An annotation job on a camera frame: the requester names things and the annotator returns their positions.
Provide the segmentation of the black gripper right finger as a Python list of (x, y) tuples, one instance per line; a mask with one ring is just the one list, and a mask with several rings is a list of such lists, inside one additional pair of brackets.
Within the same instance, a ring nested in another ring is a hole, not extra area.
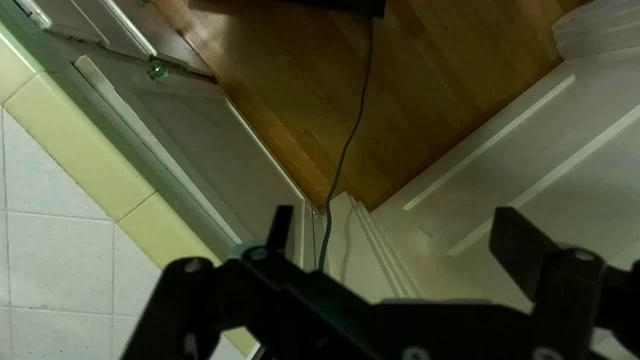
[(561, 360), (604, 360), (591, 349), (596, 328), (640, 354), (640, 267), (608, 264), (581, 246), (561, 246), (517, 209), (495, 210), (490, 254), (533, 302), (536, 353)]

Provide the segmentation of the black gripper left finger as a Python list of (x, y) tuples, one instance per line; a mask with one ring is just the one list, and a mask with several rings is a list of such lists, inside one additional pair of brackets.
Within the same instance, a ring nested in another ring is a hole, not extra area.
[(258, 341), (252, 360), (374, 360), (371, 307), (285, 257), (293, 217), (279, 207), (266, 242), (221, 267), (205, 257), (170, 263), (120, 360), (209, 360), (236, 328)]

